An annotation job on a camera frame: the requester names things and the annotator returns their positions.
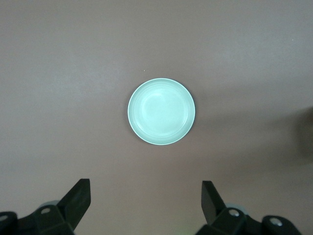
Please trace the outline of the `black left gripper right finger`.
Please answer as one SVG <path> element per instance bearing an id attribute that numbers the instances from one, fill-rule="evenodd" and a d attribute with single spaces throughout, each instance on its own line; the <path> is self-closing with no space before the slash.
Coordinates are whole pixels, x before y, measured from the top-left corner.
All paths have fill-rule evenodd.
<path id="1" fill-rule="evenodd" d="M 267 215 L 259 222 L 241 209 L 227 207 L 211 181 L 202 182 L 201 208 L 206 224 L 198 235 L 301 235 L 284 217 Z"/>

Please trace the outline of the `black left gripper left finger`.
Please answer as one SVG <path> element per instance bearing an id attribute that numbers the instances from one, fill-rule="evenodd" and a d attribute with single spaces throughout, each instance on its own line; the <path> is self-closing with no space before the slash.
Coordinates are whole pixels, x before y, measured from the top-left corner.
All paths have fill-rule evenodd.
<path id="1" fill-rule="evenodd" d="M 73 235 L 91 203 L 90 179 L 80 179 L 55 205 L 44 205 L 18 219 L 11 211 L 0 213 L 2 235 Z"/>

